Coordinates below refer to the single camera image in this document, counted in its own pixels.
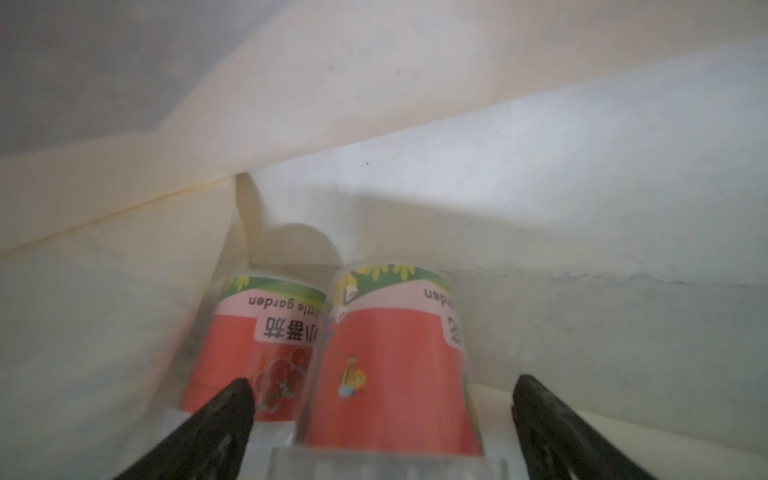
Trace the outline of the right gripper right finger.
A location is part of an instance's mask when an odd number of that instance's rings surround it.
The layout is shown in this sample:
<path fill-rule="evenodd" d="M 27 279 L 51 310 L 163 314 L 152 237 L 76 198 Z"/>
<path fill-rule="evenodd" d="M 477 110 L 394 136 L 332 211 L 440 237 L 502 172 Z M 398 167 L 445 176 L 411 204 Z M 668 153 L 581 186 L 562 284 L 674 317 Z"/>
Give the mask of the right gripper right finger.
<path fill-rule="evenodd" d="M 511 414 L 531 479 L 653 477 L 532 375 L 518 378 Z"/>

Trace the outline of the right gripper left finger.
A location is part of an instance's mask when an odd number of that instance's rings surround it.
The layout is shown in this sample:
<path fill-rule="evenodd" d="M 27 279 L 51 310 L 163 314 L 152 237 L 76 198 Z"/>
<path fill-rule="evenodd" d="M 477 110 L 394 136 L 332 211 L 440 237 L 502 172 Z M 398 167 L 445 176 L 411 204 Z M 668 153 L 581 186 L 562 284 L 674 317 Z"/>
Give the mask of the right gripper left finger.
<path fill-rule="evenodd" d="M 116 478 L 235 479 L 254 415 L 252 387 L 245 378 L 235 379 Z"/>

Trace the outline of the red jar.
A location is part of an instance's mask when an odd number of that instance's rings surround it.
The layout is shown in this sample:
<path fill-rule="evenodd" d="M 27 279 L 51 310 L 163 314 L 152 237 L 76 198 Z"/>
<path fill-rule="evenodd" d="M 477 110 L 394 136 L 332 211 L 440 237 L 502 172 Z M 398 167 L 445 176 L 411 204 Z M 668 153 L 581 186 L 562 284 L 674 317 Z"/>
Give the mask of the red jar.
<path fill-rule="evenodd" d="M 326 293 L 262 271 L 225 280 L 179 407 L 194 413 L 236 379 L 254 395 L 257 422 L 296 419 Z"/>
<path fill-rule="evenodd" d="M 331 282 L 296 440 L 272 479 L 503 479 L 487 457 L 453 294 L 437 271 L 380 260 Z"/>

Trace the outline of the cream canvas tote bag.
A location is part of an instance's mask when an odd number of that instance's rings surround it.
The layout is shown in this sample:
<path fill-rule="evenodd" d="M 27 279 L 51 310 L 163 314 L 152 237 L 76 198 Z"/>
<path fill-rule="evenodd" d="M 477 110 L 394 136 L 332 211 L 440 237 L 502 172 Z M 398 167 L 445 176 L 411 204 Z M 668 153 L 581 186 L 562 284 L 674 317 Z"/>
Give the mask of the cream canvas tote bag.
<path fill-rule="evenodd" d="M 228 272 L 368 258 L 447 276 L 513 477 L 530 373 L 765 478 L 766 3 L 2 3 L 3 478 L 148 450 Z"/>

